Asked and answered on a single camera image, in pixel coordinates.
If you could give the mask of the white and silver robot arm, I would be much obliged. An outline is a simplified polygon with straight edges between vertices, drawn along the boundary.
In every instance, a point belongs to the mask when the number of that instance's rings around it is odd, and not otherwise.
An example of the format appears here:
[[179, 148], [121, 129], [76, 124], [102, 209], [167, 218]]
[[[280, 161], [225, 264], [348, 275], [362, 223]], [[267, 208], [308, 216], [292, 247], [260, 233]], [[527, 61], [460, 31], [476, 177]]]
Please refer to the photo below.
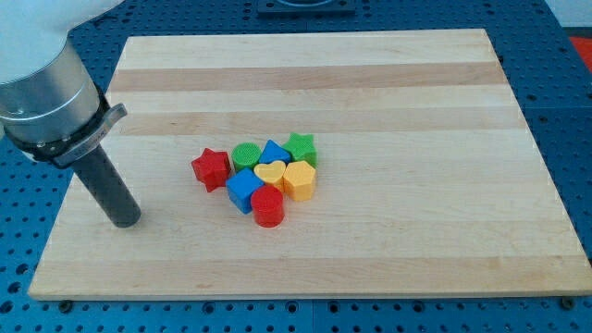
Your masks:
[[101, 149], [125, 116], [110, 107], [68, 38], [122, 0], [1, 4], [1, 125], [26, 156], [65, 168]]

